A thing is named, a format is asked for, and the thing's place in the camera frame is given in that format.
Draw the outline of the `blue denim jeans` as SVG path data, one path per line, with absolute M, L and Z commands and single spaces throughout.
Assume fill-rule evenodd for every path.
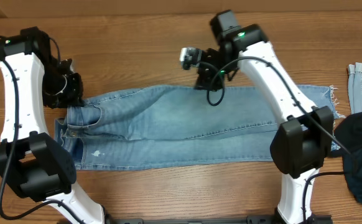
M 275 118 L 255 87 L 229 87 L 218 106 L 191 87 L 114 91 L 69 107 L 55 140 L 79 170 L 146 170 L 270 161 Z

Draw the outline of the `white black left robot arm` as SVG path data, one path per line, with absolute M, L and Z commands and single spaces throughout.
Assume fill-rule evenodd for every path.
M 0 189 L 51 206 L 70 223 L 112 223 L 106 209 L 77 182 L 68 151 L 50 137 L 44 108 L 82 104 L 83 84 L 72 61 L 52 55 L 56 41 L 37 27 L 0 35 L 5 117 L 0 137 Z

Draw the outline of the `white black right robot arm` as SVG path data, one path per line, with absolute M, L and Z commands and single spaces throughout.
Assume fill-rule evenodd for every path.
M 184 69 L 198 68 L 195 89 L 225 91 L 225 81 L 240 71 L 264 95 L 278 127 L 270 153 L 282 174 L 281 199 L 274 214 L 249 216 L 247 223 L 332 223 L 331 216 L 314 215 L 310 208 L 313 182 L 332 146 L 332 110 L 299 90 L 259 25 L 241 27 L 227 10 L 210 27 L 218 50 L 188 47 L 180 55 Z

